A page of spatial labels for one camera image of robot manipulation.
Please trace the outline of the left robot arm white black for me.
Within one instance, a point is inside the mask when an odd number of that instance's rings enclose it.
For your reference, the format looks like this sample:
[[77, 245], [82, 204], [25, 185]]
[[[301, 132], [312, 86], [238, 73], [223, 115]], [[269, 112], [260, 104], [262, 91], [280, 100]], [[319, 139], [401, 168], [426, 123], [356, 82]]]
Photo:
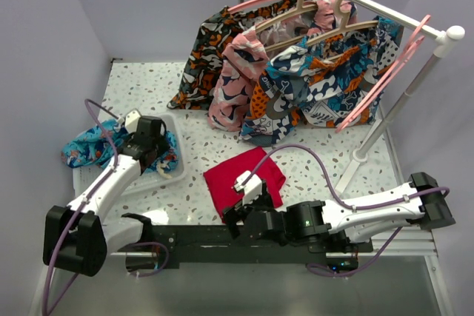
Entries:
[[150, 218], [127, 213], [109, 226], [103, 224], [115, 200], [170, 148], [161, 118], [132, 111], [124, 125], [128, 136], [100, 176], [67, 206], [53, 206], [48, 211], [45, 265], [92, 277], [109, 254], [129, 245], [137, 251], [152, 246]]

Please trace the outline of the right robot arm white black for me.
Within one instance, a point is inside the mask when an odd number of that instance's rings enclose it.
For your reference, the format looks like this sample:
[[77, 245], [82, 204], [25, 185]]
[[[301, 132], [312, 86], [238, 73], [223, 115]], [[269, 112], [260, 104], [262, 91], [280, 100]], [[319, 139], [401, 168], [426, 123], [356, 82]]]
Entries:
[[417, 225], [423, 230], [452, 226], [448, 188], [425, 172], [413, 173], [394, 189], [345, 201], [303, 201], [278, 211], [263, 181], [256, 196], [222, 212], [232, 238], [273, 241], [280, 246], [320, 245], [337, 252], [367, 243], [388, 229]]

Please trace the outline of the blue shark print shorts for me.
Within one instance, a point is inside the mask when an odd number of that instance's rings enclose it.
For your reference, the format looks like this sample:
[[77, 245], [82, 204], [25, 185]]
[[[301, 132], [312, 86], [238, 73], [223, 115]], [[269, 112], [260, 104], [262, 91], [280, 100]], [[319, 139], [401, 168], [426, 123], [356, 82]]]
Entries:
[[[117, 120], [110, 119], [102, 122], [102, 125], [108, 131], [116, 147], [124, 143], [128, 132], [119, 125]], [[174, 140], [173, 135], [166, 132], [167, 143]], [[61, 159], [69, 168], [79, 168], [90, 165], [97, 165], [104, 169], [113, 157], [113, 149], [107, 138], [104, 136], [99, 126], [94, 126], [76, 136], [72, 141], [65, 144], [61, 151]], [[176, 159], [173, 148], [169, 148], [166, 153], [161, 155], [147, 170], [158, 172], [160, 168], [166, 167], [169, 161]]]

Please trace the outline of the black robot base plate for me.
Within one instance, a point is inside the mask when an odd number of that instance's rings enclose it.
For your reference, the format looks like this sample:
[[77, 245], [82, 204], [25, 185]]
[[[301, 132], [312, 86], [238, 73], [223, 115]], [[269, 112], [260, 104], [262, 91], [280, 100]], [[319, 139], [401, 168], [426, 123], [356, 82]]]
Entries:
[[146, 257], [151, 246], [126, 246], [120, 252], [127, 254], [126, 267], [130, 271], [151, 269], [154, 263], [165, 262], [167, 269], [177, 269], [183, 263], [220, 264], [307, 264], [324, 263], [328, 253], [351, 255], [372, 252], [373, 244], [349, 244], [331, 237], [328, 241], [281, 246], [274, 241], [250, 240], [240, 235], [230, 237], [227, 227], [221, 225], [163, 225], [144, 228], [142, 242], [158, 242], [170, 253], [167, 257], [160, 249], [158, 254]]

